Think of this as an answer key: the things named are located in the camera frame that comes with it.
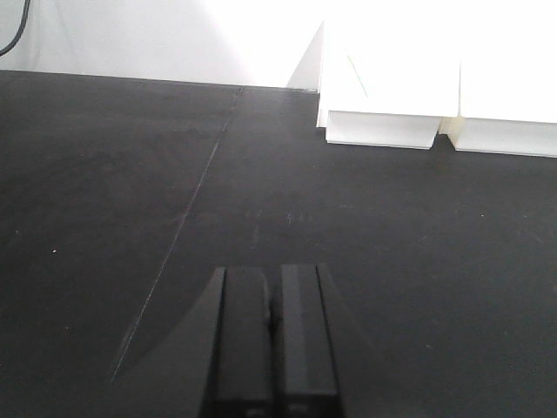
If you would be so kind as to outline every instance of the black plastic part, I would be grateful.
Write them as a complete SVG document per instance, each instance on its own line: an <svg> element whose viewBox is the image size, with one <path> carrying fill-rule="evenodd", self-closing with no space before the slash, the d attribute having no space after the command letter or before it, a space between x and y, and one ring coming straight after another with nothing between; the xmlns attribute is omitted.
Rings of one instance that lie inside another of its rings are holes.
<svg viewBox="0 0 557 418"><path fill-rule="evenodd" d="M218 337L224 268L188 315L160 346L147 354L114 386L65 415L95 418L205 418L211 392Z"/></svg>
<svg viewBox="0 0 557 418"><path fill-rule="evenodd" d="M344 418L431 418L414 396L388 375L378 351L342 300L327 266L318 265L317 273Z"/></svg>
<svg viewBox="0 0 557 418"><path fill-rule="evenodd" d="M338 392L315 266L282 266L275 368L282 416L338 416Z"/></svg>
<svg viewBox="0 0 557 418"><path fill-rule="evenodd" d="M218 350L217 416L272 416L269 316L263 272L258 268L227 269Z"/></svg>

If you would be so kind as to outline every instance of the white wall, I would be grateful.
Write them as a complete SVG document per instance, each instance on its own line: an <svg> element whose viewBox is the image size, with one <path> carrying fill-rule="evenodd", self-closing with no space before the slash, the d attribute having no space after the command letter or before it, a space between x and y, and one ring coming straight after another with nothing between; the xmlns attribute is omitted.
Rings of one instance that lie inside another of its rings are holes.
<svg viewBox="0 0 557 418"><path fill-rule="evenodd" d="M0 2L0 44L23 0ZM314 89L319 0L31 0L0 70Z"/></svg>

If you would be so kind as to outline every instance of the black cable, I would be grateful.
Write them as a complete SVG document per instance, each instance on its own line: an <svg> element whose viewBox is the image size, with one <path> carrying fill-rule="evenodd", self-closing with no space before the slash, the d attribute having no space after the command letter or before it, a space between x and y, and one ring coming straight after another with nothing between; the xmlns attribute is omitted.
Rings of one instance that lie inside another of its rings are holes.
<svg viewBox="0 0 557 418"><path fill-rule="evenodd" d="M0 57L2 55L6 55L8 52L13 50L14 46L17 45L19 39L23 35L23 31L25 30L25 25L27 24L27 16L29 15L29 5L31 0L25 0L25 5L23 6L23 15L21 16L21 22L19 23L19 28L17 29L17 33L11 42L3 49L0 50Z"/></svg>

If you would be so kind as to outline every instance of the black table surface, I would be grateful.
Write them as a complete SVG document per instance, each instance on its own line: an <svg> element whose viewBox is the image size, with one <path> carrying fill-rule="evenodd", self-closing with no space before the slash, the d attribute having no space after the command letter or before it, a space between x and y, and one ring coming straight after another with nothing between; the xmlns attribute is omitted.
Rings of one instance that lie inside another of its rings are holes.
<svg viewBox="0 0 557 418"><path fill-rule="evenodd" d="M0 71L0 415L110 386L215 266L325 262L436 416L557 416L557 160L328 145L317 105Z"/></svg>

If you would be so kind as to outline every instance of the scratch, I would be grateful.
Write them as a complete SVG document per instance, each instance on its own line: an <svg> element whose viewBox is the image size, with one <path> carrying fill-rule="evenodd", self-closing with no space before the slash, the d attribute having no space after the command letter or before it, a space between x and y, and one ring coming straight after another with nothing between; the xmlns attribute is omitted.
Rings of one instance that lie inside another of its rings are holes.
<svg viewBox="0 0 557 418"><path fill-rule="evenodd" d="M207 172L209 171L209 166L211 165L211 162L214 159L215 154L217 153L217 150L218 150L218 147L220 146L220 143L222 142L223 138L226 135L226 132L228 131L228 126L230 125L230 122L232 121L232 119L234 117L234 114L235 114L235 111L236 111L236 108L238 106L238 100L243 94L244 94L244 88L240 87L238 89L238 91L236 92L236 94L234 95L234 99L232 101L232 107L230 109L230 114L229 114L228 118L226 119L225 123L223 124L223 127L219 131L217 142L212 147L211 154L209 155L209 158L207 159L207 162L205 163L205 168L204 168L203 172L201 173L201 177L199 178L199 182L196 185L196 188L193 191L193 194L192 194L192 196L191 196L191 198L190 198L190 200L189 200L189 202L188 202L188 204L185 208L184 214L179 219L178 226L176 227L176 231L174 232L174 235L172 236L171 243L168 246L168 249L166 250L166 253L164 254L163 261L161 262L160 268L158 269L157 275L155 276L155 280L151 284L149 292L147 293L147 297L145 298L145 301L144 301L143 305L141 306L141 310L139 311L139 315L132 322L131 328L128 330L128 332L124 336L124 339L123 339L122 344L121 344L120 349L119 349L120 353L117 355L117 360L115 362L116 366L114 367L114 369L112 371L112 374L111 374L111 383L114 382L114 379L116 379L118 370L122 366L122 362L124 361L124 357L125 357L126 353L128 352L128 349L130 348L131 340L133 340L133 337L138 330L139 323L141 322L141 320L143 318L143 315L145 313L145 310L147 309L147 306L149 305L151 297L152 297L152 295L155 291L155 288L157 287L157 284L160 281L161 276L163 275L164 268L166 267L166 263L168 262L168 259L170 258L171 254L172 254L172 251L174 250L174 247L176 246L176 242L178 241L178 236L182 232L182 228L184 227L185 220L191 215L191 209L193 208L193 203L195 202L195 199L198 196L199 189L201 188L201 186L203 185L203 182L205 181L205 178L207 177Z"/></svg>
<svg viewBox="0 0 557 418"><path fill-rule="evenodd" d="M253 230L252 235L252 250L255 250L258 247L259 243L259 226L256 226Z"/></svg>
<svg viewBox="0 0 557 418"><path fill-rule="evenodd" d="M529 229L524 228L523 230L525 233L528 233L532 238L534 238L536 241L538 241L540 244L545 244L544 240L541 239L536 233L533 233L532 231L530 231Z"/></svg>

